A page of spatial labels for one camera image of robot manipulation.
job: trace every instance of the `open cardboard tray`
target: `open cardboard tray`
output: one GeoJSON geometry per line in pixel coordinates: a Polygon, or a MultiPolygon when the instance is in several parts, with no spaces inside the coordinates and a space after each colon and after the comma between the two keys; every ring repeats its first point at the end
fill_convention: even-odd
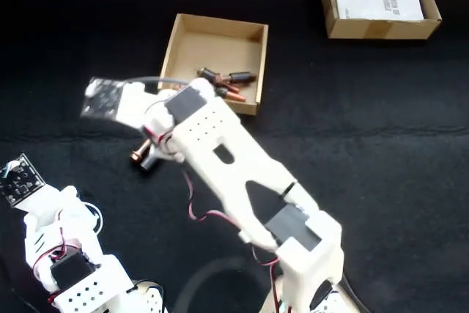
{"type": "Polygon", "coordinates": [[[329,38],[426,40],[441,23],[435,0],[420,0],[422,21],[339,18],[336,0],[322,0],[329,38]]]}
{"type": "Polygon", "coordinates": [[[251,71],[257,75],[255,82],[240,86],[246,102],[226,102],[237,113],[256,115],[262,96],[267,32],[268,25],[260,23],[177,14],[160,76],[190,81],[200,67],[224,75],[251,71]]]}

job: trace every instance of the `black fabric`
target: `black fabric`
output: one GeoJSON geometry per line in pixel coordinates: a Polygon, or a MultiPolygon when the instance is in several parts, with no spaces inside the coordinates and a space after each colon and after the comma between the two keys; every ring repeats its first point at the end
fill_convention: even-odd
{"type": "MultiPolygon", "coordinates": [[[[76,185],[104,213],[105,252],[164,285],[171,307],[198,268],[250,250],[221,219],[188,220],[178,166],[151,177],[131,167],[137,132],[79,119],[84,88],[92,76],[158,74],[177,12],[269,23],[261,109],[243,122],[342,224],[357,293],[375,312],[465,312],[469,0],[437,4],[434,37],[404,43],[328,40],[320,0],[0,0],[0,160],[24,151],[46,182],[76,185]]],[[[220,206],[194,183],[194,211],[220,206]]],[[[12,280],[47,312],[24,264],[22,215],[6,202],[0,215],[12,280]]],[[[265,287],[243,272],[214,277],[191,312],[257,312],[262,274],[265,287]]],[[[29,312],[0,285],[2,311],[29,312]]]]}

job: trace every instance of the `copper battery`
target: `copper battery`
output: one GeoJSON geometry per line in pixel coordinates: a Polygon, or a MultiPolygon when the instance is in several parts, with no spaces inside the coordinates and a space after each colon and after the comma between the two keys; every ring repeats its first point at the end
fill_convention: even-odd
{"type": "Polygon", "coordinates": [[[236,100],[237,102],[246,102],[246,97],[244,95],[230,92],[226,87],[217,87],[215,92],[222,98],[236,100]]]}

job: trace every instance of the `white plastic part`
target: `white plastic part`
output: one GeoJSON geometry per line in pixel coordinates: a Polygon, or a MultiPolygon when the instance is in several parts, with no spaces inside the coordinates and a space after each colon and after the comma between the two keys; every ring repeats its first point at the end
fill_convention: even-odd
{"type": "Polygon", "coordinates": [[[133,283],[119,260],[106,255],[99,269],[61,293],[54,302],[64,313],[90,313],[132,287],[133,283]]]}
{"type": "MultiPolygon", "coordinates": [[[[276,279],[276,292],[278,297],[283,295],[284,288],[284,277],[280,276],[276,279]]],[[[259,313],[275,313],[275,305],[273,301],[273,292],[269,291],[267,294],[264,303],[262,304],[259,313]]],[[[282,304],[279,307],[279,313],[287,313],[288,304],[282,301],[282,304]]],[[[348,306],[343,297],[341,296],[340,291],[337,287],[333,287],[329,295],[322,300],[322,302],[309,313],[358,313],[357,309],[354,309],[352,306],[348,306]]]]}
{"type": "Polygon", "coordinates": [[[225,213],[239,226],[241,239],[277,254],[284,270],[282,300],[295,312],[309,312],[309,304],[325,280],[339,283],[344,263],[340,224],[321,211],[284,165],[257,144],[221,98],[209,99],[205,106],[176,126],[171,142],[221,200],[225,213]],[[220,145],[232,155],[232,163],[222,161],[215,154],[214,149],[220,145]],[[309,216],[305,226],[322,239],[320,243],[308,251],[290,237],[278,247],[254,215],[245,187],[250,180],[278,195],[288,191],[285,201],[309,216]]]}
{"type": "Polygon", "coordinates": [[[49,256],[38,259],[62,245],[61,228],[67,245],[81,248],[90,262],[101,263],[103,252],[94,232],[96,218],[77,197],[76,188],[67,186],[58,191],[46,184],[16,207],[29,212],[24,217],[26,262],[47,291],[59,289],[51,274],[53,263],[49,256]]]}
{"type": "Polygon", "coordinates": [[[297,313],[309,312],[309,304],[324,281],[338,284],[344,267],[340,224],[326,212],[318,210],[305,225],[321,238],[312,251],[307,251],[293,237],[276,251],[284,272],[281,298],[297,313]]]}
{"type": "Polygon", "coordinates": [[[257,144],[230,107],[219,97],[209,100],[174,128],[171,140],[244,231],[243,238],[275,251],[278,246],[254,215],[245,184],[253,180],[281,194],[295,179],[257,144]],[[232,154],[233,163],[224,163],[215,154],[220,144],[232,154]]]}
{"type": "Polygon", "coordinates": [[[159,94],[146,93],[145,85],[141,82],[125,84],[122,88],[122,96],[115,120],[132,128],[139,129],[145,121],[145,111],[153,103],[164,99],[165,94],[160,96],[159,94]]]}

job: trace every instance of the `white robotic arm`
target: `white robotic arm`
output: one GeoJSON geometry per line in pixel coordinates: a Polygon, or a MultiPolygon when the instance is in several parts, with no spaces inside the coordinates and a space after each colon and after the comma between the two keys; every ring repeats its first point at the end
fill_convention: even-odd
{"type": "Polygon", "coordinates": [[[152,140],[152,155],[187,161],[221,200],[241,239],[278,257],[284,272],[281,300],[295,313],[310,312],[322,284],[341,280],[340,224],[320,210],[284,165],[256,143],[208,81],[197,78],[180,92],[167,89],[156,96],[144,92],[140,83],[113,82],[92,80],[84,115],[140,128],[152,140]],[[98,111],[95,98],[103,87],[112,91],[112,86],[120,92],[106,98],[107,113],[98,111]],[[222,158],[220,150],[229,157],[222,158]],[[285,201],[284,208],[265,224],[254,215],[245,186],[248,181],[269,188],[285,201]]]}
{"type": "Polygon", "coordinates": [[[136,287],[119,260],[103,254],[88,205],[100,211],[82,202],[75,187],[46,184],[25,155],[0,172],[0,195],[27,212],[26,262],[53,306],[63,313],[162,312],[158,287],[136,287]]]}

